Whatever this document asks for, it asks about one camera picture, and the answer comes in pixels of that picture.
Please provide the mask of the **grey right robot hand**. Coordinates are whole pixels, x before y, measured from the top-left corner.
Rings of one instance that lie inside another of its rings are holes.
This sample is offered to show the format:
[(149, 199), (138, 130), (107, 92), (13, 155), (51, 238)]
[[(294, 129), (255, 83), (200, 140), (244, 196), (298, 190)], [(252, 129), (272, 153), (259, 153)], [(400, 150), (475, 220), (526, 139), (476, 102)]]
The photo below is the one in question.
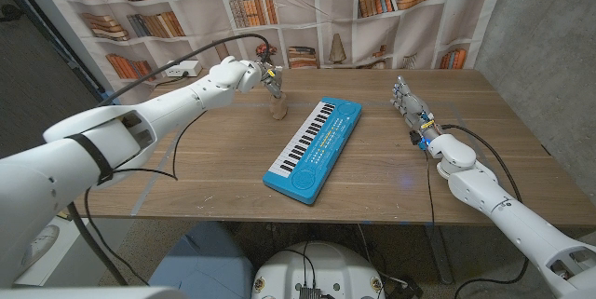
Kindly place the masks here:
[(391, 104), (400, 112), (411, 129), (413, 144), (427, 146), (440, 136), (440, 131), (428, 105), (411, 92), (401, 75), (397, 76)]

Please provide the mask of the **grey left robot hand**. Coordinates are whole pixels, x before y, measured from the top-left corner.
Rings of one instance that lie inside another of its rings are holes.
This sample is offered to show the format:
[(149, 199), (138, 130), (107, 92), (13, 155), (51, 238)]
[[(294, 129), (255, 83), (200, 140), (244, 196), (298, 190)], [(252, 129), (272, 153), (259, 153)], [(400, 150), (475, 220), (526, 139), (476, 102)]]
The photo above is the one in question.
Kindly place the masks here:
[(268, 61), (257, 61), (256, 63), (262, 70), (261, 82), (274, 98), (280, 99), (283, 67), (274, 66)]

